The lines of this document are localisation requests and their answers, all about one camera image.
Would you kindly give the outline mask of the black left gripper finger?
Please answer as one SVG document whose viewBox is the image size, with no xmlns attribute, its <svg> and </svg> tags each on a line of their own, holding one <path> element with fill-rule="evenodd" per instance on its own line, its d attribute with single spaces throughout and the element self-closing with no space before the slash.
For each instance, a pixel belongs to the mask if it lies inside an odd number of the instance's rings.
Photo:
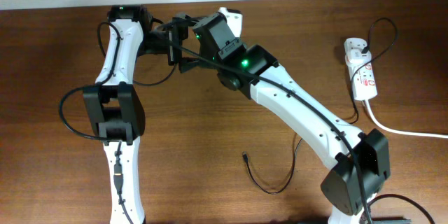
<svg viewBox="0 0 448 224">
<path fill-rule="evenodd" d="M 205 16 L 189 16 L 186 13 L 179 13 L 174 16 L 171 20 L 171 29 L 174 28 L 189 28 L 195 26 L 200 20 L 204 19 Z"/>
<path fill-rule="evenodd" d="M 182 57 L 178 63 L 178 69 L 181 74 L 184 74 L 195 67 L 209 69 L 210 64 L 201 59 L 191 57 Z"/>
</svg>

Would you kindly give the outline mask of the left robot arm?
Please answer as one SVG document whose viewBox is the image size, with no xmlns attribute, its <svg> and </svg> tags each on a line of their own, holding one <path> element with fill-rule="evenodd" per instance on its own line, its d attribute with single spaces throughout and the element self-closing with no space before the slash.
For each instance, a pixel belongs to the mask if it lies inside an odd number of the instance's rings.
<svg viewBox="0 0 448 224">
<path fill-rule="evenodd" d="M 134 88 L 137 58 L 162 53 L 171 64 L 179 55 L 170 47 L 187 38 L 186 27 L 196 21 L 178 14 L 161 28 L 142 5 L 112 6 L 105 25 L 109 45 L 102 50 L 104 65 L 94 85 L 83 91 L 83 100 L 94 136 L 103 145 L 111 184 L 111 223 L 145 223 L 139 190 L 138 155 L 146 126 L 143 106 Z"/>
</svg>

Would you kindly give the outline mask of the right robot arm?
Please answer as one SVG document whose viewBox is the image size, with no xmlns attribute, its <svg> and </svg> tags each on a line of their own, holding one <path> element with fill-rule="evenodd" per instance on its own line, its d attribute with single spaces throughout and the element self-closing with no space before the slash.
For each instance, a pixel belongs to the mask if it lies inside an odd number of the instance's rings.
<svg viewBox="0 0 448 224">
<path fill-rule="evenodd" d="M 328 168 L 321 190 L 333 206 L 329 223 L 372 223 L 370 207 L 391 175 L 388 139 L 378 129 L 366 134 L 330 112 L 266 49 L 246 47 L 224 15 L 205 17 L 192 30 L 200 59 L 217 67 L 220 82 L 277 115 Z"/>
</svg>

